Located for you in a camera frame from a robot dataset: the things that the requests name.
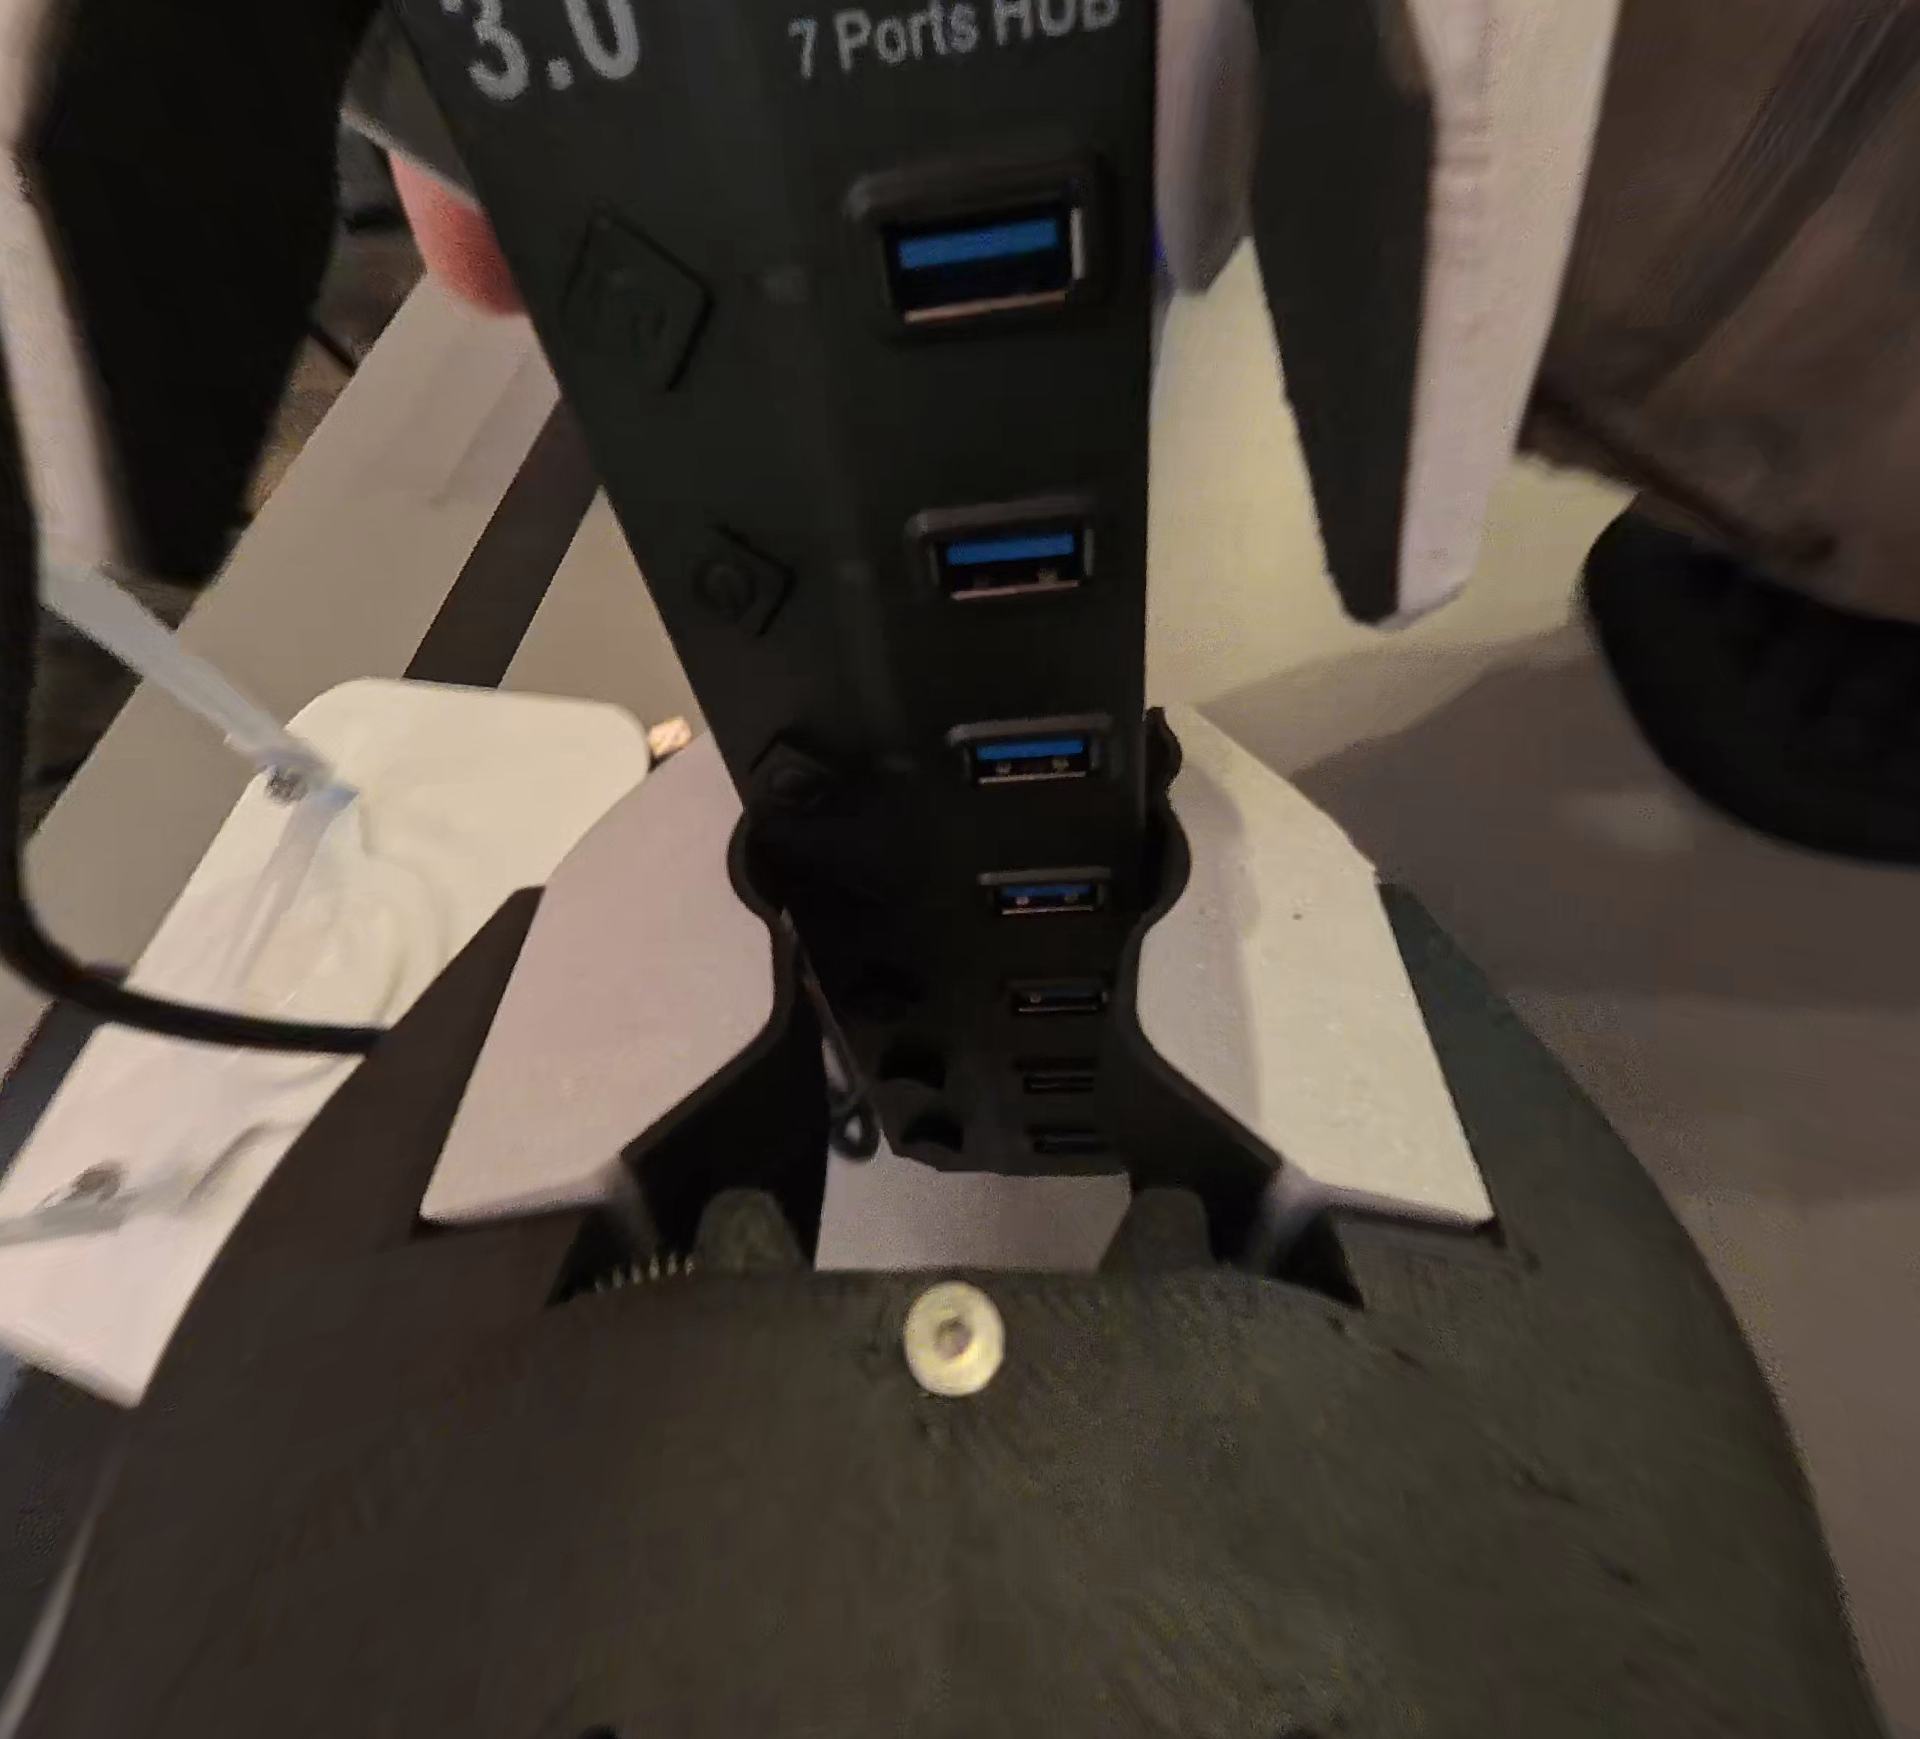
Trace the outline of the person's right hand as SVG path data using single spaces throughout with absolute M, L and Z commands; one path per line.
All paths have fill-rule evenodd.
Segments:
M 389 153 L 397 201 L 426 273 L 469 311 L 525 317 L 523 300 L 488 216 L 400 151 Z

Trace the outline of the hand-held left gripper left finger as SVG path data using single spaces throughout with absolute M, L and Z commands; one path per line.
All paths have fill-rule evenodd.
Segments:
M 711 1198 L 749 1190 L 775 1198 L 815 1254 L 822 1030 L 741 826 L 701 735 L 565 857 L 420 1200 L 426 1221 L 588 1206 L 686 1250 Z

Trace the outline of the person's right forearm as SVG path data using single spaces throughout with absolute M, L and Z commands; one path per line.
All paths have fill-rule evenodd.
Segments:
M 1918 0 L 1622 0 L 1526 440 L 1915 620 Z

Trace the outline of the black multi-port usb hub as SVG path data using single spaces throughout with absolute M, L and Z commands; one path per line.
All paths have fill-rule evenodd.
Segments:
M 1116 1173 L 1154 0 L 389 0 L 885 1136 Z

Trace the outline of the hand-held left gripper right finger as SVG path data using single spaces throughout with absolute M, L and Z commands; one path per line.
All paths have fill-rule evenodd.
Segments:
M 1252 1272 L 1340 1211 L 1489 1228 L 1373 864 L 1196 710 L 1154 710 L 1144 750 L 1147 900 L 1103 1036 L 1133 1190 L 1190 1193 L 1209 1254 Z

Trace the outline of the dark cloth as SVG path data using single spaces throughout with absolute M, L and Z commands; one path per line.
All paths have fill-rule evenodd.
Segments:
M 1768 839 L 1918 866 L 1918 628 L 1827 604 L 1636 511 L 1580 599 L 1600 661 L 1688 792 Z

